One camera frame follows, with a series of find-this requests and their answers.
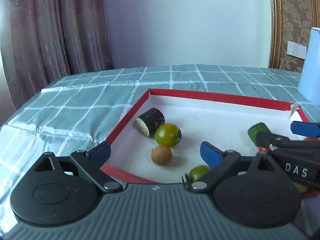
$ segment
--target wall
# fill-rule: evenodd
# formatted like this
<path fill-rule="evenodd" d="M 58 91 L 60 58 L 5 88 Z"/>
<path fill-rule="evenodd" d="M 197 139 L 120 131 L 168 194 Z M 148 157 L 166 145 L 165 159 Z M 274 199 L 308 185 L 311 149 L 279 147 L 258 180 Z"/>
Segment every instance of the wall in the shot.
<path fill-rule="evenodd" d="M 0 126 L 15 112 L 11 101 L 7 81 L 4 76 L 2 58 L 0 53 Z"/>
<path fill-rule="evenodd" d="M 116 68 L 268 67 L 270 0 L 104 0 Z"/>

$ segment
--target brown floral wallpaper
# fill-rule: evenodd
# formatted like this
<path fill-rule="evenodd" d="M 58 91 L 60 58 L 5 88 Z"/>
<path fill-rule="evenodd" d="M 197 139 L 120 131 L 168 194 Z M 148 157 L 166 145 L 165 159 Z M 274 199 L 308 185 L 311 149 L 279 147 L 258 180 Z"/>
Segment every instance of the brown floral wallpaper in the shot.
<path fill-rule="evenodd" d="M 308 46 L 314 26 L 312 0 L 281 0 L 282 44 L 279 69 L 301 72 L 304 60 L 287 55 L 288 41 Z"/>

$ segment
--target curtain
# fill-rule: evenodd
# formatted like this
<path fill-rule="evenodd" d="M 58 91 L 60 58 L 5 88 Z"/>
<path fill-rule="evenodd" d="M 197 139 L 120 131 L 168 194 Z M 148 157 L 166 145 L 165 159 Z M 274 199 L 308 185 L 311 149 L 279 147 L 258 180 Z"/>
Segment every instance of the curtain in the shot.
<path fill-rule="evenodd" d="M 63 76 L 114 68 L 103 0 L 0 0 L 0 15 L 16 109 Z"/>

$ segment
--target tray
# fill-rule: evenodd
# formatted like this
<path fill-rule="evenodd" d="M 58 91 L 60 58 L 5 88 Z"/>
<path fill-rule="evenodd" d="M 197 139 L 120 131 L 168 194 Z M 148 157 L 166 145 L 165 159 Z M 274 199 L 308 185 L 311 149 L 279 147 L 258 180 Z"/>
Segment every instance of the tray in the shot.
<path fill-rule="evenodd" d="M 172 161 L 157 166 L 151 151 L 158 146 L 134 128 L 136 117 L 155 107 L 181 129 L 182 140 L 173 147 Z M 222 151 L 232 149 L 255 156 L 258 148 L 248 129 L 264 122 L 271 132 L 294 140 L 304 137 L 290 130 L 292 121 L 308 122 L 303 111 L 291 115 L 292 103 L 270 99 L 186 90 L 148 89 L 107 137 L 111 156 L 102 170 L 115 179 L 131 183 L 179 183 L 181 176 L 205 164 L 200 144 L 208 141 Z"/>

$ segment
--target tablecloth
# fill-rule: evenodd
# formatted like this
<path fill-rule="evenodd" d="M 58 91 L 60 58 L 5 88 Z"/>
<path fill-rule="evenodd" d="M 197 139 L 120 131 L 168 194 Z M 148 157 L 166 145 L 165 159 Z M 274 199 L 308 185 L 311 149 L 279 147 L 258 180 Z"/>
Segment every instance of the tablecloth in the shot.
<path fill-rule="evenodd" d="M 15 224 L 9 197 L 46 151 L 56 156 L 101 143 L 148 88 L 197 90 L 298 102 L 311 122 L 320 108 L 298 91 L 300 74 L 218 65 L 138 67 L 66 76 L 41 90 L 0 129 L 0 235 Z M 320 226 L 320 197 L 303 200 L 296 224 Z"/>

